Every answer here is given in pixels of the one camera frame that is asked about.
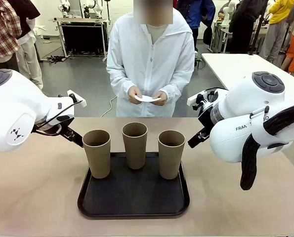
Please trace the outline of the tall beige tumbler cup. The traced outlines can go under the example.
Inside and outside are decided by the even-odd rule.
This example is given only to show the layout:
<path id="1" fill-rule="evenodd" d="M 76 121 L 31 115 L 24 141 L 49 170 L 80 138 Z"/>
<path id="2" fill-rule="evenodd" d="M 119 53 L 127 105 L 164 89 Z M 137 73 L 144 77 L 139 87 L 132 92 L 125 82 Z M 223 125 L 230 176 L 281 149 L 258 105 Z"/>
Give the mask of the tall beige tumbler cup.
<path id="1" fill-rule="evenodd" d="M 185 137 L 175 130 L 166 130 L 158 136 L 160 175 L 167 180 L 177 177 L 182 154 L 185 145 Z"/>
<path id="2" fill-rule="evenodd" d="M 141 169 L 145 164 L 148 128 L 139 122 L 125 124 L 122 128 L 126 160 L 129 168 Z"/>
<path id="3" fill-rule="evenodd" d="M 110 134 L 101 129 L 92 130 L 83 136 L 83 145 L 91 174 L 103 179 L 110 173 Z"/>

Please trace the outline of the person's right forearm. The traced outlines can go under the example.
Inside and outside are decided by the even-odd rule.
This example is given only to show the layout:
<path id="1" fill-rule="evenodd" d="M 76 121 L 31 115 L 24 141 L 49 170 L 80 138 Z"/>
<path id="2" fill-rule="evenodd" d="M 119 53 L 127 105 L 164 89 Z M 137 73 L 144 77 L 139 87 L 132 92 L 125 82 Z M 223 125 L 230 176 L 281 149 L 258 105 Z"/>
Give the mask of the person's right forearm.
<path id="1" fill-rule="evenodd" d="M 110 71 L 110 82 L 114 93 L 119 97 L 129 100 L 129 91 L 136 85 L 126 76 L 122 70 Z"/>

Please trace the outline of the bystander in black coat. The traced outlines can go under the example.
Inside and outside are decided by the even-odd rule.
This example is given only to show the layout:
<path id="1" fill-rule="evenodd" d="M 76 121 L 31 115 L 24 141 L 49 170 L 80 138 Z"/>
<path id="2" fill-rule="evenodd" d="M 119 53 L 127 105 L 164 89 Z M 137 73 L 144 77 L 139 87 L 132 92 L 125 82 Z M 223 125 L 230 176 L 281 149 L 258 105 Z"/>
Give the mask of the bystander in black coat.
<path id="1" fill-rule="evenodd" d="M 231 54 L 246 54 L 249 48 L 253 26 L 268 0 L 241 0 L 229 25 L 232 33 L 230 45 Z"/>

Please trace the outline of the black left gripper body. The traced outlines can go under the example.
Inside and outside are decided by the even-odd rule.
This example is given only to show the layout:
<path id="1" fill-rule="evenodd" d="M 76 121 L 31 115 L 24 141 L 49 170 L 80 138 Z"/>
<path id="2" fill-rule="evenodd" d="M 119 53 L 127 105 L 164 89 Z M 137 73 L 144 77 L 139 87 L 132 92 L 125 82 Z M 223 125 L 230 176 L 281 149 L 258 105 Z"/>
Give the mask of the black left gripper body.
<path id="1" fill-rule="evenodd" d="M 69 136 L 71 129 L 70 123 L 73 117 L 69 115 L 56 116 L 48 121 L 34 125 L 34 133 L 44 136 Z"/>

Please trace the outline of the white scalloped paper coaster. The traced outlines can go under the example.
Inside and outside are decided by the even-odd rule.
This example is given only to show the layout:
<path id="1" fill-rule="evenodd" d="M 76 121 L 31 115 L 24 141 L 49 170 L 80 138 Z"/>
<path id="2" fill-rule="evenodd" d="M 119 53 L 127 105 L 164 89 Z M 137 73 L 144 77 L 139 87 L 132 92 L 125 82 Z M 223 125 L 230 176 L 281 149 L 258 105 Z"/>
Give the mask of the white scalloped paper coaster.
<path id="1" fill-rule="evenodd" d="M 138 97 L 137 95 L 135 95 L 135 99 L 140 101 L 140 102 L 148 102 L 148 103 L 152 103 L 152 102 L 156 102 L 161 100 L 161 98 L 153 98 L 150 96 L 146 96 L 146 95 L 142 95 L 142 97 Z"/>

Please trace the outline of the workbench with black panel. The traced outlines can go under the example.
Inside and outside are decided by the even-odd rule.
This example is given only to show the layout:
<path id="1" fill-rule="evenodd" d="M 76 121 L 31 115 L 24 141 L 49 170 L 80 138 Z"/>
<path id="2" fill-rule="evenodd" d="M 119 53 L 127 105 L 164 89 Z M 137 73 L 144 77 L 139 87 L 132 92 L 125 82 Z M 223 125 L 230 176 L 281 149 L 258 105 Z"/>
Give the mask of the workbench with black panel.
<path id="1" fill-rule="evenodd" d="M 102 61 L 106 61 L 109 43 L 108 20 L 54 17 L 51 22 L 57 24 L 65 58 L 101 57 Z"/>

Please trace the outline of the black hanging bag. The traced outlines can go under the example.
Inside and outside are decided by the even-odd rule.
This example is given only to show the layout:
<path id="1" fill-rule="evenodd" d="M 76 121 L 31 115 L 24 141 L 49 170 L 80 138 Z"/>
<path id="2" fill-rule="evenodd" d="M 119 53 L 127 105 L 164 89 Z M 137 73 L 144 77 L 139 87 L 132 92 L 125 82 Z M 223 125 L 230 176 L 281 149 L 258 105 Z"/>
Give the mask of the black hanging bag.
<path id="1" fill-rule="evenodd" d="M 203 43 L 210 45 L 212 40 L 212 28 L 211 26 L 207 27 L 203 34 Z"/>

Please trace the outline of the black plastic serving tray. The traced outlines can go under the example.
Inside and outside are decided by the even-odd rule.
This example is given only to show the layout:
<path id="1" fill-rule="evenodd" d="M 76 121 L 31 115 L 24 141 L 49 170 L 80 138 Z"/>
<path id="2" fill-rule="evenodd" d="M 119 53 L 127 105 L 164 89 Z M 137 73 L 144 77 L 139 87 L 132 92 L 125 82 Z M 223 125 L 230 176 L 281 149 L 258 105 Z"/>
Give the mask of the black plastic serving tray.
<path id="1" fill-rule="evenodd" d="M 166 180 L 159 173 L 159 154 L 147 152 L 143 168 L 130 169 L 124 152 L 111 153 L 111 171 L 95 179 L 87 171 L 77 205 L 90 219 L 173 218 L 190 204 L 183 167 Z"/>

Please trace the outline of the black stand pole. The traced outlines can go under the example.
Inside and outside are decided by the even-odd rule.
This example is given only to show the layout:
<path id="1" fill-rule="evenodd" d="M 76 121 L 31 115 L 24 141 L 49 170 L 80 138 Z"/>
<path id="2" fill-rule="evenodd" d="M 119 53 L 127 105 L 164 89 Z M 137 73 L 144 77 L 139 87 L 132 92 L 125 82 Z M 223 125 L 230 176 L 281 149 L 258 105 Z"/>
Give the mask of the black stand pole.
<path id="1" fill-rule="evenodd" d="M 249 51 L 248 55 L 253 55 L 253 53 L 255 51 L 255 45 L 256 45 L 258 35 L 259 35 L 260 29 L 261 29 L 261 26 L 262 26 L 262 22 L 264 21 L 264 14 L 265 14 L 265 11 L 266 11 L 266 8 L 267 8 L 267 4 L 268 4 L 268 0 L 264 0 L 264 5 L 262 7 L 262 10 L 261 10 L 261 13 L 260 13 L 260 18 L 259 18 L 258 25 L 257 25 L 257 30 L 255 31 L 255 35 L 254 35 L 252 45 L 250 47 L 250 51 Z"/>

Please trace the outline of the bystander in red plaid shirt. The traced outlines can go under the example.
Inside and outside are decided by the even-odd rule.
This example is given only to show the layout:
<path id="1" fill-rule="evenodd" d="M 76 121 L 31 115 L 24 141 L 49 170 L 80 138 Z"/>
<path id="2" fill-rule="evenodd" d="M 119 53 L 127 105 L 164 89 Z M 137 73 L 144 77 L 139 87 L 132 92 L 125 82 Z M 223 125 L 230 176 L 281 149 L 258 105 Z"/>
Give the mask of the bystander in red plaid shirt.
<path id="1" fill-rule="evenodd" d="M 0 0 L 0 69 L 19 71 L 17 38 L 22 34 L 20 19 L 7 0 Z"/>

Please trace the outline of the person in white jacket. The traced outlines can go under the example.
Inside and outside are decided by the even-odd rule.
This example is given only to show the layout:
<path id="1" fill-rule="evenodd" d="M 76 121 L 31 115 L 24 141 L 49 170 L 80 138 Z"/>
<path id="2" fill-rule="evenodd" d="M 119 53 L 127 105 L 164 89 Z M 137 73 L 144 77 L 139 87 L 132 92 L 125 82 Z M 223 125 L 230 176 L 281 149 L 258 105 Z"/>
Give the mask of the person in white jacket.
<path id="1" fill-rule="evenodd" d="M 173 0 L 133 0 L 133 11 L 119 17 L 109 37 L 107 73 L 122 70 L 142 95 L 154 97 L 173 74 L 194 71 L 192 31 Z M 117 95 L 118 117 L 172 117 L 175 103 L 138 105 Z"/>

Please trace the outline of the white rounded table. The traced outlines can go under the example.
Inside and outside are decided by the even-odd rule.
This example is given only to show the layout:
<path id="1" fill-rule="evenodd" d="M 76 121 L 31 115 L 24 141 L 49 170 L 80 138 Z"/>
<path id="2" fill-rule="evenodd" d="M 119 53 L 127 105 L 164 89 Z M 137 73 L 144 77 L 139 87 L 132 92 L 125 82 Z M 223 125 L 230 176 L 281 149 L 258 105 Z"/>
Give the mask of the white rounded table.
<path id="1" fill-rule="evenodd" d="M 227 89 L 253 72 L 264 71 L 283 81 L 286 99 L 294 98 L 294 77 L 258 55 L 203 53 L 202 58 Z"/>

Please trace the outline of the person's right hand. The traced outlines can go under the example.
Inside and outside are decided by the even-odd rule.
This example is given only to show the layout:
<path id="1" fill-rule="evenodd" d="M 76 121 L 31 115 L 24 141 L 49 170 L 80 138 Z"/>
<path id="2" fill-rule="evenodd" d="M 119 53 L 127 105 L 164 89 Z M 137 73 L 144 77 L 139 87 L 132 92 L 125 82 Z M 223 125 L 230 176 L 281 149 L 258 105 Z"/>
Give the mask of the person's right hand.
<path id="1" fill-rule="evenodd" d="M 139 88 L 137 86 L 132 86 L 129 90 L 128 90 L 128 100 L 135 104 L 138 105 L 141 103 L 141 101 L 137 100 L 137 98 L 142 98 L 142 94 L 139 90 Z"/>

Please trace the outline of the bystander in yellow top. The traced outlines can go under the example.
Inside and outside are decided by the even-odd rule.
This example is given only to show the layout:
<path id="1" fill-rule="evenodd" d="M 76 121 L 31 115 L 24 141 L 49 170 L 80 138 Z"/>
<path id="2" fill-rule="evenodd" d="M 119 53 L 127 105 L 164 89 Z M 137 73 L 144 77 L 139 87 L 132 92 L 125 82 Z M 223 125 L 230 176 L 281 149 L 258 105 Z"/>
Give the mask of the bystander in yellow top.
<path id="1" fill-rule="evenodd" d="M 294 5 L 294 0 L 276 0 L 269 9 L 272 17 L 259 56 L 274 63 L 285 37 L 288 27 L 286 18 Z"/>

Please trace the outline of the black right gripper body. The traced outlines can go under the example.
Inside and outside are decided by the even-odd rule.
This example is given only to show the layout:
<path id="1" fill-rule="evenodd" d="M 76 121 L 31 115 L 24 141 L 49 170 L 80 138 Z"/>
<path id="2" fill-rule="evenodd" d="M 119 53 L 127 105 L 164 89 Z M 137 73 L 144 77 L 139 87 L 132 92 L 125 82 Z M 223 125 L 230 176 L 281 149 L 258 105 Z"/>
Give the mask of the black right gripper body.
<path id="1" fill-rule="evenodd" d="M 212 120 L 210 118 L 210 112 L 212 105 L 201 106 L 198 114 L 198 120 L 205 129 L 212 129 Z"/>

